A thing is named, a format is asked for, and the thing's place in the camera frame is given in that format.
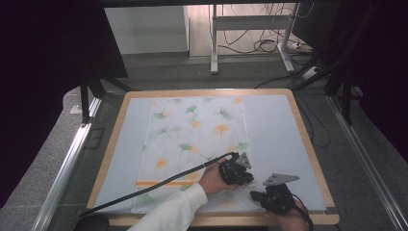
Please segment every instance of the human hand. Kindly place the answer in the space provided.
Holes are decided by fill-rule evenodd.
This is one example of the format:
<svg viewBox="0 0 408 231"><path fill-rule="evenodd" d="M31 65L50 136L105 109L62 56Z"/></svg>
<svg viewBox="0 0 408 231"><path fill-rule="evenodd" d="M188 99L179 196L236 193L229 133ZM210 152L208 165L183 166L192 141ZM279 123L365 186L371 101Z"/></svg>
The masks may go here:
<svg viewBox="0 0 408 231"><path fill-rule="evenodd" d="M303 208L303 205L300 203L300 201L295 200L294 202L297 207L299 207L301 210L306 212L305 209ZM276 215L273 212L270 212L267 210L267 215L269 215L272 218L275 218L279 222L279 225L281 226L283 231L307 231L308 230L308 225L306 223L306 220L295 209L291 209L284 216Z"/></svg>
<svg viewBox="0 0 408 231"><path fill-rule="evenodd" d="M203 188L205 194L215 194L223 190L235 190L239 185L227 185L221 178L218 171L218 166L226 161L225 158L220 159L217 163L208 166L198 184Z"/></svg>

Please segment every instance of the table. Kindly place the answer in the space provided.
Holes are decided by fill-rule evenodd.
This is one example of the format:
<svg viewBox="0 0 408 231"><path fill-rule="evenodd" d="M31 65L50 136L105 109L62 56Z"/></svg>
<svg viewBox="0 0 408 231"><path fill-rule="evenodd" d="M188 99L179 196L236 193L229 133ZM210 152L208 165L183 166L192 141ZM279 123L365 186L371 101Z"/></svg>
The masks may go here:
<svg viewBox="0 0 408 231"><path fill-rule="evenodd" d="M279 54L288 73L294 73L292 62L286 47L297 15L298 3L295 3L293 12L289 15L249 15L249 16L218 16L217 5L213 5L213 30L211 73L218 73L217 31L233 30L285 30L282 42L276 44Z"/></svg>
<svg viewBox="0 0 408 231"><path fill-rule="evenodd" d="M88 208L95 205L96 198L101 191L102 185L108 174L111 160L114 156L116 143L119 138L120 129L126 116L126 110L132 98L150 98L150 97L184 97L184 96L248 96L248 95L285 95L290 103L296 125L300 136L306 148L309 160L311 162L314 174L319 183L319 189L322 192L327 211L311 214L314 224L336 224L339 222L339 215L335 209L330 191L325 182L324 176L319 166L316 153L310 142L299 110L297 109L292 92L290 90L154 90L154 91L133 91L126 94L117 117L115 128L111 135L104 160L96 178L91 196L89 198ZM134 214L107 214L111 225L130 226L137 222L141 215ZM267 217L265 213L244 213L239 215L226 214L224 216L211 214L198 214L192 226L269 226L276 224L275 220Z"/></svg>

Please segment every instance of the green leaf print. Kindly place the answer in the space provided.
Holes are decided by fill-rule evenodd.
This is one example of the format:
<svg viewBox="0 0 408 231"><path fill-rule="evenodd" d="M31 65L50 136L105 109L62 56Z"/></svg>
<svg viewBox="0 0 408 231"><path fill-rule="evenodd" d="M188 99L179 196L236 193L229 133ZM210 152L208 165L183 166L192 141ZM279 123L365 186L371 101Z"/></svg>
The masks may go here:
<svg viewBox="0 0 408 231"><path fill-rule="evenodd" d="M168 131L169 132L175 132L175 133L177 133L177 138L179 137L179 131L181 131L181 130L183 130L183 128L182 127L180 127L180 126L177 126L177 127L172 127L172 128L170 128Z"/></svg>
<svg viewBox="0 0 408 231"><path fill-rule="evenodd" d="M162 129L160 129L159 132L158 132L158 135L160 136L160 135L163 134L163 133L166 133L167 136L170 138L170 135L169 135L168 132L167 132L167 128L162 128Z"/></svg>
<svg viewBox="0 0 408 231"><path fill-rule="evenodd" d="M181 148L180 156L181 156L181 153L183 153L184 151L186 151L186 150L192 150L192 146L191 146L191 144L189 144L189 143L179 144L178 147Z"/></svg>
<svg viewBox="0 0 408 231"><path fill-rule="evenodd" d="M213 101L214 98L204 98L203 101L206 103L211 103L211 101Z"/></svg>
<svg viewBox="0 0 408 231"><path fill-rule="evenodd" d="M180 187L180 191L184 191L186 189L188 189L189 187L191 187L191 185L183 185Z"/></svg>
<svg viewBox="0 0 408 231"><path fill-rule="evenodd" d="M196 108L197 108L196 106L189 106L189 107L186 109L186 114L193 113L194 115L196 115L196 113L194 112L194 110L195 110Z"/></svg>
<svg viewBox="0 0 408 231"><path fill-rule="evenodd" d="M203 156L203 155L201 155L201 154L200 154L200 156L201 156L202 158L206 159L206 160L209 162L209 161L213 160L213 159L216 157L216 154L213 153L213 155L211 155L211 157L205 157L205 156Z"/></svg>
<svg viewBox="0 0 408 231"><path fill-rule="evenodd" d="M154 114L154 117L159 118L159 119L166 118L166 115L164 114L164 112L165 112L165 109L163 109L162 112L159 114Z"/></svg>
<svg viewBox="0 0 408 231"><path fill-rule="evenodd" d="M216 115L222 115L223 118L226 119L232 119L232 116L228 113L228 111L224 108L220 108L219 109L219 113L217 113Z"/></svg>
<svg viewBox="0 0 408 231"><path fill-rule="evenodd" d="M244 151L245 149L247 149L248 148L248 146L249 146L249 143L248 142L240 142L240 140L237 138L237 141L238 141L238 145L237 146L235 146L238 150L240 150L240 151Z"/></svg>
<svg viewBox="0 0 408 231"><path fill-rule="evenodd" d="M181 103L181 99L172 99L176 104Z"/></svg>
<svg viewBox="0 0 408 231"><path fill-rule="evenodd" d="M143 204L149 204L154 201L154 199L149 195L149 193L144 193L138 196L138 201Z"/></svg>

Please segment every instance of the wall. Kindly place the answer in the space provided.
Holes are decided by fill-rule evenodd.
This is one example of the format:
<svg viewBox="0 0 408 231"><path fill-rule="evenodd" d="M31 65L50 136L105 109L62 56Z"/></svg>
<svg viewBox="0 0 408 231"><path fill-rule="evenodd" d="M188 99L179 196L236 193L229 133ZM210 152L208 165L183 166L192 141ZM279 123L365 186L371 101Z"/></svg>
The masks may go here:
<svg viewBox="0 0 408 231"><path fill-rule="evenodd" d="M121 54L189 50L187 7L105 9Z"/></svg>

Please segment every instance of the metal rail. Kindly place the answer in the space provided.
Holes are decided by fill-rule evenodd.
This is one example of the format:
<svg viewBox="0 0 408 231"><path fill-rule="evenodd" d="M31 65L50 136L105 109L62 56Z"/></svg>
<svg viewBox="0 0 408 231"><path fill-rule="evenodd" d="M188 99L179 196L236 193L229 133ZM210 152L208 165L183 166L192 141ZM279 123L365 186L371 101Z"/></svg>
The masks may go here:
<svg viewBox="0 0 408 231"><path fill-rule="evenodd" d="M100 99L94 98L92 100L89 106L89 123L83 124L79 128L60 168L60 171L58 172L58 175L51 187L51 190L42 204L41 210L39 211L37 219L33 225L33 228L31 229L32 231L43 231L48 228L48 225L64 193L71 172L75 167L75 163L82 149L82 145L84 144L85 138L87 137L89 128L91 127L93 118L98 111L100 103Z"/></svg>
<svg viewBox="0 0 408 231"><path fill-rule="evenodd" d="M385 210L387 211L391 221L395 226L397 231L406 231L408 230L408 222L401 211L398 203L396 202L393 194L388 189L384 180L381 178L380 173L377 171L374 163L372 162L369 153L366 148L360 142L357 134L355 133L352 126L349 126L347 121L344 119L342 114L342 107L337 100L336 96L330 95L327 96L328 101L330 102L332 109L336 115L336 118L340 122L345 135L350 142L354 153L360 161L361 166L363 167L366 175L368 176L372 186L374 187L375 192L377 193L379 199L381 200Z"/></svg>

